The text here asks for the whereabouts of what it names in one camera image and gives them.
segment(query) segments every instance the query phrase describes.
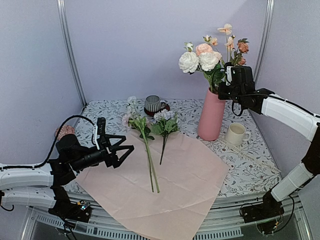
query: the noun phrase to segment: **white mug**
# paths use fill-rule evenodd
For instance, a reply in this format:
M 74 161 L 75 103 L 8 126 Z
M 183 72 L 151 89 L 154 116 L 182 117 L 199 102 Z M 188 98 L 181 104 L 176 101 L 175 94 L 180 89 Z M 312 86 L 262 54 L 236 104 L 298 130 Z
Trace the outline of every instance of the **white mug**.
M 235 145 L 240 146 L 244 141 L 248 141 L 251 138 L 251 132 L 246 131 L 245 126 L 240 123 L 231 123 L 228 127 L 224 139 Z

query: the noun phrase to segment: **floral tablecloth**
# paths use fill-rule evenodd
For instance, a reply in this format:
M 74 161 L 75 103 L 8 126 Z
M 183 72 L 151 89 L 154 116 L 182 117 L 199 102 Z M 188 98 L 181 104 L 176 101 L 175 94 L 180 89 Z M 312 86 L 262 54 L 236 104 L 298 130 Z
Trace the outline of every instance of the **floral tablecloth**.
M 225 106 L 219 138 L 216 141 L 204 141 L 197 135 L 198 122 L 204 101 L 196 99 L 171 99 L 166 102 L 171 107 L 171 110 L 177 111 L 179 114 L 180 131 L 189 137 L 200 139 L 230 166 L 218 197 L 233 197 L 266 192 L 280 181 L 278 173 L 239 156 L 221 142 L 231 123 L 241 123 L 251 132 L 251 139 L 244 142 L 239 148 L 245 153 L 253 155 L 256 161 L 263 159 L 266 164 L 275 167 L 270 152 L 254 120 L 247 111 L 244 111 L 242 116 L 235 116 L 231 110 L 231 102 L 228 101 Z M 106 132 L 108 134 L 126 135 L 130 131 L 129 128 L 122 125 L 122 116 L 127 111 L 126 103 L 126 100 L 91 101 L 85 108 L 83 116 L 90 118 L 95 123 L 97 122 L 97 118 L 104 117 L 106 119 Z M 138 100 L 137 105 L 138 110 L 145 115 L 143 111 L 144 102 Z M 89 122 L 80 119 L 75 128 L 75 134 L 82 145 L 87 147 L 92 146 L 92 125 Z M 66 185 L 65 189 L 74 193 L 87 194 L 75 181 Z

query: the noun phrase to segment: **mug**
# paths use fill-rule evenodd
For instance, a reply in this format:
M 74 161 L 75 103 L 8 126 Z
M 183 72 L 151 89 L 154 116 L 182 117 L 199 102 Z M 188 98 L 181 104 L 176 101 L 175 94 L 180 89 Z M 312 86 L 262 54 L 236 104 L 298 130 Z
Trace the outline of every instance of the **mug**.
M 251 138 L 251 132 L 246 131 L 245 126 L 240 123 L 231 123 L 228 127 L 224 139 L 235 145 L 240 146 L 244 141 L 248 141 Z
M 160 97 L 158 97 L 156 95 L 148 96 L 145 99 L 144 107 L 148 112 L 151 112 L 151 113 L 158 112 L 162 107 Z

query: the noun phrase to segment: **dark coaster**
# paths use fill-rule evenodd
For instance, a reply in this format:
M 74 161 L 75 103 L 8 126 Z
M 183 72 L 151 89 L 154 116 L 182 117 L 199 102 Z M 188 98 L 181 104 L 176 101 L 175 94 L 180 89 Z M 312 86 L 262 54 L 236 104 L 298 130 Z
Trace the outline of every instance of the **dark coaster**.
M 151 112 L 151 111 L 148 111 L 146 108 L 144 108 L 144 112 L 148 116 L 153 117 L 156 113 L 161 112 L 163 109 L 167 109 L 168 111 L 170 111 L 170 106 L 168 104 L 166 104 L 165 102 L 162 102 L 162 105 L 164 105 L 164 104 L 165 104 L 165 107 L 161 108 L 159 111 Z

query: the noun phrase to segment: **robotic arm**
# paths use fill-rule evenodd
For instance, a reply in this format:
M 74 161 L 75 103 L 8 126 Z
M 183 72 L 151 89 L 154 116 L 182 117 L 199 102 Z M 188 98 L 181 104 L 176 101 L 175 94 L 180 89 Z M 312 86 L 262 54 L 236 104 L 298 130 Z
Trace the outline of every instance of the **robotic arm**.
M 95 146 L 81 146 L 74 134 L 68 134 L 56 144 L 57 159 L 45 164 L 24 166 L 0 164 L 0 203 L 49 208 L 49 213 L 62 219 L 88 222 L 91 214 L 89 203 L 71 203 L 62 187 L 76 178 L 85 168 L 104 162 L 106 167 L 118 168 L 134 150 L 133 145 L 121 145 L 125 136 L 105 132 L 106 120 L 98 118 L 95 127 Z M 111 144 L 111 139 L 120 139 Z M 126 150 L 118 157 L 117 152 Z
M 250 109 L 274 118 L 311 142 L 301 163 L 263 196 L 263 203 L 241 208 L 246 223 L 282 215 L 284 209 L 281 201 L 320 174 L 320 116 L 268 89 L 256 90 L 249 66 L 227 66 L 225 71 L 227 82 L 219 84 L 218 97 L 220 100 L 233 101 L 233 113 L 234 103 L 238 103 L 241 105 L 241 113 Z

